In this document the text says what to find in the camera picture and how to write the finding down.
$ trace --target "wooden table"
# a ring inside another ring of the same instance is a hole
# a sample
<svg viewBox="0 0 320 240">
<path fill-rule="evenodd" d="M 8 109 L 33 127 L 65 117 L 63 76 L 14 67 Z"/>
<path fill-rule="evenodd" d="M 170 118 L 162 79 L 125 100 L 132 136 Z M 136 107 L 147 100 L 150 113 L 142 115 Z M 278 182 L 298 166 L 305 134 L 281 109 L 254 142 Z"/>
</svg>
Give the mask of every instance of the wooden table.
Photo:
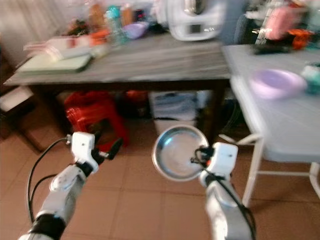
<svg viewBox="0 0 320 240">
<path fill-rule="evenodd" d="M 203 129 L 212 143 L 219 131 L 221 105 L 230 76 L 219 41 L 183 42 L 166 33 L 113 49 L 79 73 L 16 73 L 5 84 L 28 86 L 63 134 L 70 133 L 71 128 L 55 97 L 57 91 L 212 90 L 211 121 Z"/>
</svg>

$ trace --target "gray table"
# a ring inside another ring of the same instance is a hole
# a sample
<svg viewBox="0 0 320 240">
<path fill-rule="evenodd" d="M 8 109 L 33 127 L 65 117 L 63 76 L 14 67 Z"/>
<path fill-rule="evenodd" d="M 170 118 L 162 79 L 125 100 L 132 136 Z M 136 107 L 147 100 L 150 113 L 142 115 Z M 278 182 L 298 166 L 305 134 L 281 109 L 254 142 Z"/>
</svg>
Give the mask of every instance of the gray table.
<svg viewBox="0 0 320 240">
<path fill-rule="evenodd" d="M 301 92 L 278 100 L 259 98 L 250 87 L 254 72 L 282 69 L 299 74 L 308 62 L 320 62 L 320 50 L 253 55 L 249 45 L 223 48 L 232 71 L 231 88 L 252 133 L 260 136 L 255 146 L 243 202 L 248 204 L 257 174 L 309 176 L 320 197 L 317 179 L 320 163 L 320 96 Z M 262 153 L 277 162 L 315 163 L 308 173 L 259 171 Z"/>
<path fill-rule="evenodd" d="M 204 129 L 211 142 L 230 72 L 217 40 L 182 42 L 170 34 L 149 36 L 114 49 L 80 73 L 27 75 L 16 73 L 6 84 L 26 85 L 46 105 L 63 133 L 70 131 L 55 91 L 213 90 L 212 119 Z"/>
</svg>

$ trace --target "table leg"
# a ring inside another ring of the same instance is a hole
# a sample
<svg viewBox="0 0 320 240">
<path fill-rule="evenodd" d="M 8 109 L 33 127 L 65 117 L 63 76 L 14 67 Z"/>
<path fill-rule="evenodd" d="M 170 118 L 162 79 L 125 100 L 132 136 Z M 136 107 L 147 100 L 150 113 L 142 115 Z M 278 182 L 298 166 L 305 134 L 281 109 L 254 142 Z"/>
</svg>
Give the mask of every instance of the table leg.
<svg viewBox="0 0 320 240">
<path fill-rule="evenodd" d="M 210 145 L 212 145 L 218 137 L 220 131 L 220 115 L 222 110 L 222 105 L 225 98 L 225 92 L 227 89 L 227 83 L 221 83 L 216 88 L 214 88 L 213 96 L 210 103 L 210 113 L 208 116 L 208 123 L 203 127 L 203 132 L 208 139 Z"/>
<path fill-rule="evenodd" d="M 63 135 L 70 134 L 71 124 L 69 123 L 64 106 L 60 104 L 56 96 L 51 91 L 46 91 L 42 86 L 29 86 L 36 100 L 48 112 L 50 117 L 54 120 L 55 127 Z"/>
</svg>

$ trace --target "pink object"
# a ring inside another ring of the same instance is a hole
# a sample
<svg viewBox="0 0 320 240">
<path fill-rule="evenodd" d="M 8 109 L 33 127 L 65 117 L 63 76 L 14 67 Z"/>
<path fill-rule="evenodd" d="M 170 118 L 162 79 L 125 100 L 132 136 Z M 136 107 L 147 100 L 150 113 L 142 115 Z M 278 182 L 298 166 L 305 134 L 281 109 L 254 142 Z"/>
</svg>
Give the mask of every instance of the pink object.
<svg viewBox="0 0 320 240">
<path fill-rule="evenodd" d="M 88 132 L 89 125 L 107 119 L 117 136 L 123 138 L 124 145 L 128 145 L 129 138 L 123 120 L 118 115 L 115 103 L 107 91 L 75 92 L 65 100 L 64 105 L 66 117 L 75 131 Z M 116 140 L 98 145 L 98 148 L 106 152 Z"/>
<path fill-rule="evenodd" d="M 265 28 L 265 36 L 269 40 L 281 40 L 288 34 L 290 29 L 295 27 L 296 14 L 292 7 L 282 6 L 273 11 Z"/>
<path fill-rule="evenodd" d="M 306 81 L 299 75 L 280 69 L 256 72 L 250 81 L 252 90 L 263 99 L 280 99 L 296 95 L 306 89 Z"/>
</svg>

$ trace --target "black cable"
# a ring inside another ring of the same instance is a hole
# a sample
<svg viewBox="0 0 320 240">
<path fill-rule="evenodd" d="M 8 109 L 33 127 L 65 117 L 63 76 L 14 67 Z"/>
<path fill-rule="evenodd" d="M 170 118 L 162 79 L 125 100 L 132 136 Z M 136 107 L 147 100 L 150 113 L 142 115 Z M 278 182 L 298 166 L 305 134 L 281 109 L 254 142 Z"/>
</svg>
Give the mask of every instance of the black cable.
<svg viewBox="0 0 320 240">
<path fill-rule="evenodd" d="M 28 180 L 27 180 L 27 184 L 26 184 L 26 195 L 25 195 L 25 202 L 26 202 L 26 207 L 28 210 L 28 215 L 29 215 L 29 219 L 31 220 L 31 222 L 33 223 L 35 221 L 34 218 L 34 213 L 32 212 L 32 207 L 31 207 L 31 200 L 30 200 L 30 190 L 31 190 L 31 181 L 32 181 L 32 177 L 34 174 L 34 171 L 36 169 L 36 166 L 38 165 L 38 163 L 41 161 L 41 159 L 49 152 L 50 149 L 52 149 L 57 143 L 61 142 L 61 141 L 66 141 L 67 138 L 63 137 L 60 138 L 58 140 L 56 140 L 54 143 L 52 143 L 42 154 L 41 156 L 37 159 L 37 161 L 34 163 L 30 174 L 28 176 Z"/>
<path fill-rule="evenodd" d="M 252 214 L 252 212 L 250 211 L 249 208 L 247 208 L 246 206 L 244 206 L 242 203 L 240 203 L 238 201 L 236 196 L 234 196 L 234 194 L 228 189 L 228 187 L 219 178 L 217 178 L 217 176 L 215 176 L 212 172 L 209 172 L 208 169 L 203 166 L 203 164 L 199 160 L 198 154 L 197 154 L 200 151 L 201 151 L 200 148 L 198 148 L 194 151 L 195 159 L 197 160 L 197 162 L 199 163 L 201 168 L 204 171 L 206 171 L 211 177 L 213 177 L 213 179 L 215 179 L 221 185 L 221 187 L 223 187 L 224 190 L 230 195 L 230 197 L 234 200 L 234 202 L 239 207 L 239 210 L 240 210 L 242 216 L 244 217 L 245 222 L 247 223 L 247 225 L 250 229 L 252 239 L 256 240 L 256 221 L 255 221 L 254 215 Z"/>
<path fill-rule="evenodd" d="M 34 216 L 34 214 L 33 214 L 33 212 L 34 212 L 33 202 L 34 202 L 34 197 L 35 197 L 35 193 L 36 193 L 36 190 L 37 190 L 38 186 L 39 186 L 44 180 L 49 179 L 49 178 L 53 178 L 53 177 L 55 177 L 55 176 L 57 176 L 57 174 L 51 174 L 51 175 L 45 176 L 45 177 L 41 178 L 41 179 L 35 184 L 32 192 L 31 192 L 30 210 L 29 210 L 29 211 L 31 212 L 31 214 L 32 214 L 33 219 L 35 218 L 35 216 Z"/>
</svg>

